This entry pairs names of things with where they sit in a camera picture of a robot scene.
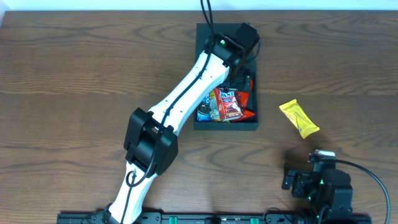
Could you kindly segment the yellow snack bar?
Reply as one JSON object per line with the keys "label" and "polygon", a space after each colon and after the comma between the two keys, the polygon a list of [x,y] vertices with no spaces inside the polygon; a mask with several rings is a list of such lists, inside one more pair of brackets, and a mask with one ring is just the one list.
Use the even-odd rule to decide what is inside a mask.
{"label": "yellow snack bar", "polygon": [[296,99],[280,105],[279,109],[297,128],[303,139],[320,130],[320,128],[305,114]]}

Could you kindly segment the blue Oreo cookie pack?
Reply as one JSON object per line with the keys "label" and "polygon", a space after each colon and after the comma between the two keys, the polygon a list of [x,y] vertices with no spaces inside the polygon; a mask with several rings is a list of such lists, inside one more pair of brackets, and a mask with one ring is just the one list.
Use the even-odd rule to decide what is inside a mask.
{"label": "blue Oreo cookie pack", "polygon": [[198,122],[209,122],[211,121],[210,116],[210,99],[209,96],[205,96],[197,107],[197,121]]}

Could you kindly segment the red jerky snack bag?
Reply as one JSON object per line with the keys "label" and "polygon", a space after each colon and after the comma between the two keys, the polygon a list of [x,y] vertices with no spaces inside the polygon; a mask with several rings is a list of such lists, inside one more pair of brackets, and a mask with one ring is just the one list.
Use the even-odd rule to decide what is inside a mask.
{"label": "red jerky snack bag", "polygon": [[242,116],[240,118],[237,119],[233,119],[232,122],[236,123],[238,121],[242,121],[248,118],[252,118],[255,113],[252,112],[251,110],[248,109],[248,101],[249,101],[249,97],[251,95],[251,90],[253,88],[253,81],[250,82],[250,89],[249,92],[243,92],[243,91],[236,91],[235,92],[235,97],[237,99],[237,102],[239,104],[239,107],[241,108],[242,111]]}

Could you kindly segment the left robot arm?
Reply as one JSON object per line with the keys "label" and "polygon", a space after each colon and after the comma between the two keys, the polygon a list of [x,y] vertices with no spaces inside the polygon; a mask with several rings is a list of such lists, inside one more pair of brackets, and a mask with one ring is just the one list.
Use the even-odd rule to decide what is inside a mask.
{"label": "left robot arm", "polygon": [[116,200],[105,214],[107,223],[134,223],[154,179],[178,154],[177,137],[205,95],[238,80],[238,73],[254,46],[257,34],[213,34],[187,76],[148,111],[137,108],[129,118],[124,148],[126,173]]}

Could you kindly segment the yellow seed snack bag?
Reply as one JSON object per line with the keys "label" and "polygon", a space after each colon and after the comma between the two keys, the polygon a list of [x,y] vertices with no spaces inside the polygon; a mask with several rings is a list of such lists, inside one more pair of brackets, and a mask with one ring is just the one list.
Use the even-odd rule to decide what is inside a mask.
{"label": "yellow seed snack bag", "polygon": [[218,109],[218,104],[216,100],[215,91],[212,90],[209,94],[209,110],[210,110],[210,118],[212,121],[220,122],[220,112]]}

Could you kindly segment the red Hello Panda box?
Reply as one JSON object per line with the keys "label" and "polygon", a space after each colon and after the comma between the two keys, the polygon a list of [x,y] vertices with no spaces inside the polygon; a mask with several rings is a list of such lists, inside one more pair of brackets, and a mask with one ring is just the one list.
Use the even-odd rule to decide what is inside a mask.
{"label": "red Hello Panda box", "polygon": [[220,121],[231,121],[242,117],[243,112],[235,97],[234,91],[214,89]]}

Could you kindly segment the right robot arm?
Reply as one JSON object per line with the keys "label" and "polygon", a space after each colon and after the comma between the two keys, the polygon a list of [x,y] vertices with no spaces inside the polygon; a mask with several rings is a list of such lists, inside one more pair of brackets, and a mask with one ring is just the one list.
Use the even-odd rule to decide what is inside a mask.
{"label": "right robot arm", "polygon": [[290,218],[292,223],[371,224],[371,217],[353,213],[353,188],[349,174],[338,169],[300,172],[286,169],[282,189],[294,198],[308,201],[309,207]]}

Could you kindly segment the dark green box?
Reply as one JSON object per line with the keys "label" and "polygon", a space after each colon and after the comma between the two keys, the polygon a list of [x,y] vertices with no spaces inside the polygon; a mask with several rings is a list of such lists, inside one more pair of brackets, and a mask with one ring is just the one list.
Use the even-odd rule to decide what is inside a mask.
{"label": "dark green box", "polygon": [[[195,41],[195,59],[197,60],[199,54],[203,51],[205,40],[210,34],[210,30],[207,24],[197,23],[196,26],[196,41]],[[244,71],[250,71],[252,76],[252,90],[249,94],[247,109],[255,113],[253,117],[241,120],[228,122],[201,122],[195,117],[193,120],[193,128],[195,130],[217,130],[217,131],[255,131],[259,126],[259,109],[258,109],[258,97],[257,97],[257,65],[256,61],[252,59],[243,66]]]}

